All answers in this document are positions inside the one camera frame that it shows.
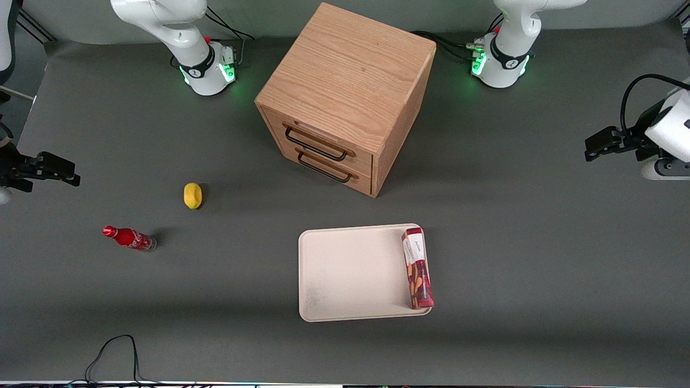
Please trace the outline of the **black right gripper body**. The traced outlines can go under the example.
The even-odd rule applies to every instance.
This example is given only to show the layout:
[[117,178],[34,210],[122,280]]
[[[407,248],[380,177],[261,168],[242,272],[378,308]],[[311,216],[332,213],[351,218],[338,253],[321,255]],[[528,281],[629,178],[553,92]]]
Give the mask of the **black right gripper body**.
[[32,192],[33,182],[37,177],[37,167],[33,159],[20,154],[14,143],[5,143],[1,147],[1,187],[13,188],[21,192]]

